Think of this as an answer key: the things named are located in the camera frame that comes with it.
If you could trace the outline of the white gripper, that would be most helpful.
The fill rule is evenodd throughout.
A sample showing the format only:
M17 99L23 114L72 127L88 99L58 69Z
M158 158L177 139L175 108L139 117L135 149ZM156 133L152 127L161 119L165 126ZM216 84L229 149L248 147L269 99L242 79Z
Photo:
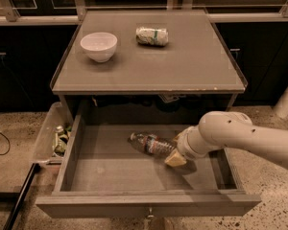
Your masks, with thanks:
M203 138L197 126L190 126L173 138L177 143L174 149L165 159L165 164L170 167L179 167L187 163L187 160L196 160L205 157L215 147Z

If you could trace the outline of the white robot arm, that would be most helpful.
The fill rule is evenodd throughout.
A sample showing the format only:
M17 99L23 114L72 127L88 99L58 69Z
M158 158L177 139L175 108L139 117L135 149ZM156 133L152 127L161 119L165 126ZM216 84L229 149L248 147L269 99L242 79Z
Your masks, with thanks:
M215 150L246 150L288 170L288 130L255 126L241 112L211 111L176 137L165 163L185 165Z

